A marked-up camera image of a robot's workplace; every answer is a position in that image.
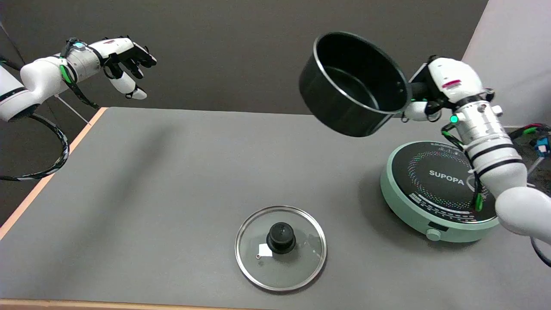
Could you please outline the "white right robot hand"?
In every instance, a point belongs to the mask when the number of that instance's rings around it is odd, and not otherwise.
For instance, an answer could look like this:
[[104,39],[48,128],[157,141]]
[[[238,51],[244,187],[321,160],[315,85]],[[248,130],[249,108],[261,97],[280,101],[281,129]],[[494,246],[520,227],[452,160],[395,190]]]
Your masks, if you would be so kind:
[[470,102],[491,102],[495,96],[492,88],[484,88],[470,65],[437,55],[421,65],[409,85],[412,98],[401,113],[402,122],[436,122],[443,109],[455,111]]

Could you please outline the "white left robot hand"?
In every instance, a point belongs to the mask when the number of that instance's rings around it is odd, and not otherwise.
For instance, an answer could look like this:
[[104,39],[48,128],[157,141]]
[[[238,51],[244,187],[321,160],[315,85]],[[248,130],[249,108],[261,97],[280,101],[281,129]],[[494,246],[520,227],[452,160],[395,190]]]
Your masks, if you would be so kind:
[[129,37],[105,38],[88,45],[96,53],[103,73],[112,86],[128,99],[144,100],[146,92],[135,79],[144,78],[141,67],[151,68],[157,65],[157,59]]

